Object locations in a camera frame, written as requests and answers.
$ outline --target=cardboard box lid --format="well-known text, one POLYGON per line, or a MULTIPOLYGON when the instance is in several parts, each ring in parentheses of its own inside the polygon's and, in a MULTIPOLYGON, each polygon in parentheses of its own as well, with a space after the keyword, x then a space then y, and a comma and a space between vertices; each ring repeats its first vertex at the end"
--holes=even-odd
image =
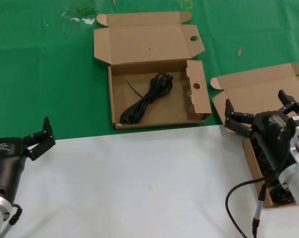
POLYGON ((195 25, 182 25, 191 13, 99 14, 107 28, 94 31, 94 55, 111 65, 158 60, 189 60, 204 51, 195 25))
POLYGON ((257 114, 282 107, 278 91, 283 89, 299 102, 299 63, 287 63, 211 79, 211 87, 223 90, 212 101, 222 122, 225 100, 229 98, 235 111, 257 114))

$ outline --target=cable connector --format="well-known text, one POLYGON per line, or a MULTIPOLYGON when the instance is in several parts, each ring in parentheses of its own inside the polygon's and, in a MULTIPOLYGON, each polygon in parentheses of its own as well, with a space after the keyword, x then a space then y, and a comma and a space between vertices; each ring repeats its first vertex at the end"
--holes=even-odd
POLYGON ((257 235, 257 228, 259 226, 259 221, 260 221, 260 219, 253 218, 253 222, 252 222, 252 234, 255 237, 257 235))
POLYGON ((257 235, 257 228, 259 226, 259 221, 260 221, 260 214, 264 205, 264 200, 266 197, 266 190, 267 190, 267 184, 264 183, 262 185, 262 188, 260 189, 260 192, 258 193, 258 201, 257 201, 257 208, 255 211, 255 215, 253 218, 253 222, 252 222, 252 233, 253 236, 256 237, 257 235))

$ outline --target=hole in cardboard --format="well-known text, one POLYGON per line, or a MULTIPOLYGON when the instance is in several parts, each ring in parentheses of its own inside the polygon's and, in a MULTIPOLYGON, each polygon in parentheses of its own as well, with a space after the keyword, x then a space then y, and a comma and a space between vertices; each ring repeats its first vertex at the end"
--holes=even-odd
POLYGON ((192 91, 186 68, 185 60, 112 65, 110 86, 115 123, 120 123, 121 114, 140 100, 126 80, 139 94, 145 95, 150 88, 150 80, 159 72, 166 72, 174 77, 173 88, 168 95, 151 103, 141 122, 132 126, 146 127, 201 122, 201 115, 195 113, 191 99, 192 91))
POLYGON ((198 40, 198 39, 199 39, 198 36, 192 36, 192 37, 190 38, 191 41, 196 41, 196 40, 198 40))
POLYGON ((194 83, 194 88, 196 88, 196 89, 200 89, 200 84, 198 84, 198 83, 194 83))

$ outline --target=power cord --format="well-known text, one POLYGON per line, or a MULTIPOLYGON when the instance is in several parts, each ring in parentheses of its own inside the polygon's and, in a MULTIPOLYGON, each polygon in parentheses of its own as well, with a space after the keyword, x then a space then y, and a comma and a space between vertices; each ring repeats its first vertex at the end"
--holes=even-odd
MULTIPOLYGON (((252 141, 253 150, 259 165, 260 171, 263 176, 267 176, 273 172, 273 169, 264 154, 262 148, 258 145, 256 140, 252 141)), ((277 204, 289 204, 294 201, 294 197, 289 190, 283 189, 276 175, 270 180, 266 181, 267 187, 274 187, 270 191, 269 195, 272 198, 272 201, 277 204)))
POLYGON ((279 171, 281 171, 283 169, 283 167, 285 166, 286 162, 287 162, 287 158, 289 156, 289 152, 285 155, 285 157, 283 158, 281 164, 279 165, 278 169, 276 171, 273 171, 269 176, 266 177, 262 177, 262 178, 258 178, 258 179, 253 179, 253 180, 249 180, 243 183, 240 183, 238 185, 236 185, 235 187, 233 187, 227 194, 226 198, 225 198, 225 208, 227 210, 227 213, 232 221, 232 223, 234 224, 234 226, 238 229, 238 231, 240 232, 240 234, 244 237, 244 238, 248 238, 244 232, 241 230, 241 228, 239 227, 239 225, 236 223, 236 221, 234 220, 230 209, 229 209, 229 198, 231 196, 231 194, 238 189, 239 187, 242 187, 244 185, 248 185, 248 184, 252 184, 252 183, 257 183, 257 182, 261 182, 261 181, 265 181, 265 183, 262 185, 260 193, 258 194, 258 203, 257 203, 257 209, 253 218, 253 223, 252 223, 252 233, 254 238, 257 237, 257 228, 259 226, 259 221, 260 221, 260 213, 261 213, 261 209, 263 207, 264 204, 264 200, 265 200, 265 195, 266 195, 266 189, 267 189, 267 184, 270 182, 270 180, 272 178, 274 178, 275 174, 279 171))
POLYGON ((158 73, 150 80, 149 91, 142 97, 128 82, 130 87, 141 99, 126 109, 120 118, 121 124, 138 124, 142 120, 146 108, 157 98, 167 95, 173 87, 173 76, 168 73, 158 73))
POLYGON ((294 197, 289 190, 285 190, 280 184, 270 191, 273 203, 289 204, 294 201, 294 197))
POLYGON ((11 219, 9 220, 8 224, 5 226, 3 231, 0 233, 0 238, 4 238, 6 236, 6 234, 11 230, 12 226, 15 225, 15 223, 19 220, 19 218, 22 214, 23 209, 21 208, 20 205, 13 204, 12 207, 16 207, 17 210, 16 210, 15 214, 11 217, 11 219))

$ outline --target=coiled black cable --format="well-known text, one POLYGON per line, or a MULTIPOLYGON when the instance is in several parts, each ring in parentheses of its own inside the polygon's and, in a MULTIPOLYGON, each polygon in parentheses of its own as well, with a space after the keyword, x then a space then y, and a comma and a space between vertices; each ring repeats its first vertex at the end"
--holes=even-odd
POLYGON ((273 203, 289 204, 294 201, 294 197, 289 190, 285 190, 280 184, 270 191, 273 203))
POLYGON ((121 124, 138 124, 150 103, 159 97, 167 95, 173 87, 173 76, 168 73, 158 73, 150 80, 149 91, 142 97, 129 83, 130 87, 141 99, 126 109, 120 118, 121 124))

